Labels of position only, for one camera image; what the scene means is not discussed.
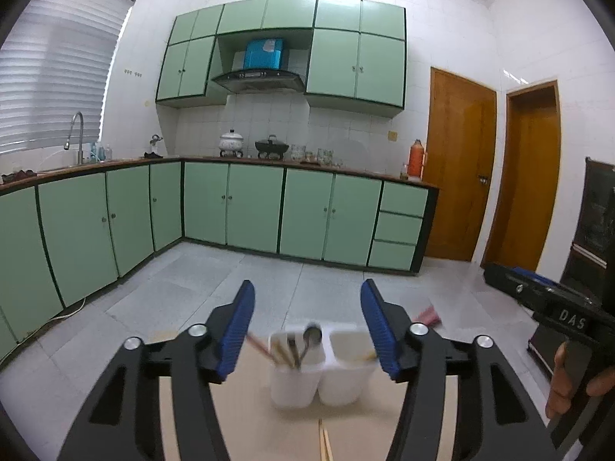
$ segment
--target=spoon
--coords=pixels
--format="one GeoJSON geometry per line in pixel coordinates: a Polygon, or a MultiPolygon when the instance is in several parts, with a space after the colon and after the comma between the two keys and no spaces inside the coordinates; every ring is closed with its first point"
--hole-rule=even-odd
{"type": "Polygon", "coordinates": [[[303,362],[308,350],[315,348],[321,344],[322,341],[322,329],[318,324],[310,324],[305,331],[303,331],[303,342],[305,348],[299,357],[299,363],[303,362]]]}

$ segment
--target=blue gripper pad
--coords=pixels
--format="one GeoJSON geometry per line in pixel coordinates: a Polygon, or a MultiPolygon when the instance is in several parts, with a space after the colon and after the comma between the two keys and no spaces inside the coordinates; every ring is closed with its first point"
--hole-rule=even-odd
{"type": "Polygon", "coordinates": [[[250,281],[244,281],[241,285],[232,307],[231,320],[219,342],[220,360],[216,372],[222,380],[226,380],[226,377],[235,371],[241,345],[254,313],[254,285],[250,281]]]}
{"type": "Polygon", "coordinates": [[[382,308],[385,301],[378,292],[374,281],[368,279],[361,286],[361,309],[363,317],[370,330],[371,340],[376,348],[376,355],[380,360],[382,370],[392,380],[396,379],[400,372],[397,361],[397,340],[389,321],[382,308]]]}

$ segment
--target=door frame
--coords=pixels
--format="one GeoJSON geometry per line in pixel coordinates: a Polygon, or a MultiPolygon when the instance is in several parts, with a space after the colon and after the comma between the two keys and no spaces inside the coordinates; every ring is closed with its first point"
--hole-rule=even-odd
{"type": "MultiPolygon", "coordinates": [[[[530,93],[536,90],[544,90],[546,88],[553,88],[555,91],[555,110],[557,112],[557,122],[558,122],[558,142],[560,144],[560,162],[562,161],[562,111],[560,108],[560,91],[559,91],[559,87],[558,87],[558,83],[557,83],[557,79],[555,80],[551,80],[551,81],[546,81],[545,83],[538,83],[535,85],[531,85],[528,86],[526,88],[521,88],[518,90],[513,90],[510,91],[506,94],[506,138],[505,138],[505,143],[504,143],[504,158],[502,161],[502,174],[500,175],[500,185],[499,185],[499,189],[497,189],[497,204],[496,204],[496,210],[493,214],[493,220],[491,221],[491,227],[489,230],[489,238],[487,240],[487,246],[485,246],[485,250],[483,252],[483,256],[482,259],[480,261],[480,265],[481,267],[485,266],[485,263],[487,262],[487,255],[490,252],[490,248],[493,246],[493,235],[494,232],[496,232],[497,226],[498,226],[498,216],[501,213],[501,205],[502,205],[502,200],[504,199],[504,196],[502,195],[502,182],[504,180],[504,173],[506,172],[507,169],[507,165],[510,164],[510,137],[511,137],[511,123],[510,123],[510,109],[511,109],[511,101],[513,98],[518,97],[519,95],[523,95],[525,93],[530,93]]],[[[558,166],[558,187],[559,187],[559,171],[560,171],[560,167],[561,164],[558,166]]],[[[555,198],[557,199],[557,188],[555,189],[555,198]]],[[[551,228],[551,220],[553,220],[553,210],[551,210],[551,219],[549,220],[549,227],[547,228],[547,236],[549,234],[549,229],[551,228]]]]}

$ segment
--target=hand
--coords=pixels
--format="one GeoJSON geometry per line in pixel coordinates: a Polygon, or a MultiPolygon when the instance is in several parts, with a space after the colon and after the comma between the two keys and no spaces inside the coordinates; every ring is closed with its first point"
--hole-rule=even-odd
{"type": "MultiPolygon", "coordinates": [[[[551,390],[545,413],[549,419],[556,414],[564,414],[570,409],[573,384],[564,369],[566,361],[566,344],[562,343],[555,353],[555,369],[551,379],[551,390]]],[[[590,397],[598,397],[615,387],[615,366],[605,369],[587,384],[585,389],[590,397]]]]}

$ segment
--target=window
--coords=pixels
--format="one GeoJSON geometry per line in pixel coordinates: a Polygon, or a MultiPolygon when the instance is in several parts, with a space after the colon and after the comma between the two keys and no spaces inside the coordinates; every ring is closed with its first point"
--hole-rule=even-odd
{"type": "Polygon", "coordinates": [[[77,111],[84,142],[98,139],[112,59],[133,3],[30,1],[0,48],[0,154],[62,146],[77,111]]]}

